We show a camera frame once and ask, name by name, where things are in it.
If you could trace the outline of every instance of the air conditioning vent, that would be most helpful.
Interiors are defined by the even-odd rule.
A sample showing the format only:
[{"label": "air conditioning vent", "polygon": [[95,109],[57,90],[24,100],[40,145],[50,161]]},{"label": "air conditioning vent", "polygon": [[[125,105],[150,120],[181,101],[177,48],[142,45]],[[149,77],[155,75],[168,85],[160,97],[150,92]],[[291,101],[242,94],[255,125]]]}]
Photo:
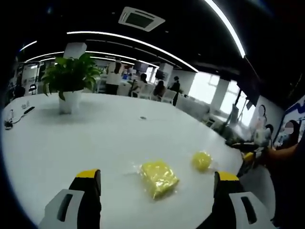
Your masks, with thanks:
[{"label": "air conditioning vent", "polygon": [[165,22],[164,19],[151,13],[127,6],[124,8],[119,19],[120,24],[132,26],[147,32],[153,30],[163,22]]}]

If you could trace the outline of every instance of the yellow package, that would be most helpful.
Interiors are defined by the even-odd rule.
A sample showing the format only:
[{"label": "yellow package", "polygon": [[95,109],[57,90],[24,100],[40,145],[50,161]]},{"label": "yellow package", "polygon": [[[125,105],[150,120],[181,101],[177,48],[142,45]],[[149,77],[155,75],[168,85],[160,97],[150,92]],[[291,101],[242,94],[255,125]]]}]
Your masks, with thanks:
[{"label": "yellow package", "polygon": [[163,161],[143,164],[141,175],[146,183],[147,191],[153,199],[173,190],[179,182],[170,167]]},{"label": "yellow package", "polygon": [[211,162],[212,158],[206,152],[197,152],[192,159],[192,165],[200,172],[207,170]]}]

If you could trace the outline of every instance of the yellow ball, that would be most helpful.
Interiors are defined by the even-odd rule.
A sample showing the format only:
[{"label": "yellow ball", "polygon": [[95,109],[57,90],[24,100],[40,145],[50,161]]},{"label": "yellow ball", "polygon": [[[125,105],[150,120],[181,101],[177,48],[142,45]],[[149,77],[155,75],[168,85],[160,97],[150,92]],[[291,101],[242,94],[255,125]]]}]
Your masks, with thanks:
[{"label": "yellow ball", "polygon": [[212,158],[206,152],[197,152],[192,159],[192,165],[200,172],[207,170],[211,162]]}]

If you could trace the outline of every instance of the black ceiling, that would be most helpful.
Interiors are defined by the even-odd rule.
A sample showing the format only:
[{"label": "black ceiling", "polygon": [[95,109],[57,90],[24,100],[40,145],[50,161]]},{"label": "black ceiling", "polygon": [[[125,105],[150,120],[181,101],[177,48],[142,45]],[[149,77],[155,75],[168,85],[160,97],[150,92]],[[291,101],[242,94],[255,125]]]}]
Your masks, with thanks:
[{"label": "black ceiling", "polygon": [[[214,2],[235,28],[247,59],[260,78],[261,92],[280,106],[287,106],[299,94],[303,94],[305,90],[302,87],[300,89],[300,85],[304,79],[301,78],[296,93],[287,98],[303,71],[305,20],[301,22],[301,6],[294,1],[281,0],[266,0],[264,5],[262,0]],[[20,30],[24,33],[24,45],[35,40],[38,42],[20,52],[19,61],[64,51],[68,42],[85,41],[89,51],[115,53],[147,62],[160,62],[161,57],[183,70],[192,71],[174,58],[132,41],[95,34],[66,34],[68,31],[103,31],[150,43],[181,58],[199,71],[231,69],[240,72],[240,75],[228,71],[222,71],[221,74],[236,80],[255,75],[248,61],[241,58],[225,25],[204,0],[113,0],[80,4],[53,1],[31,6],[27,23]],[[155,14],[166,22],[151,32],[121,25],[118,20],[125,6]]]}]

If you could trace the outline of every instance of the white table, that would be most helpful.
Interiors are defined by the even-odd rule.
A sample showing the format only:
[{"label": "white table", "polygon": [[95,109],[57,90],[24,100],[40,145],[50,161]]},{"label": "white table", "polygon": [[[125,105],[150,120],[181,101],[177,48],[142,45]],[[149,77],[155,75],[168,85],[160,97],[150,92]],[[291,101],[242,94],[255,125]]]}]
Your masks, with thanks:
[{"label": "white table", "polygon": [[[14,100],[4,113],[13,108],[18,116],[26,100],[36,108],[3,130],[2,142],[13,190],[36,224],[76,174],[99,168],[101,228],[195,229],[212,211],[214,173],[195,171],[192,155],[206,150],[219,170],[234,174],[242,163],[240,153],[217,133],[170,104],[82,94],[78,114],[59,115],[57,94],[39,94]],[[171,166],[180,183],[177,193],[154,201],[135,167],[158,159]]]}]

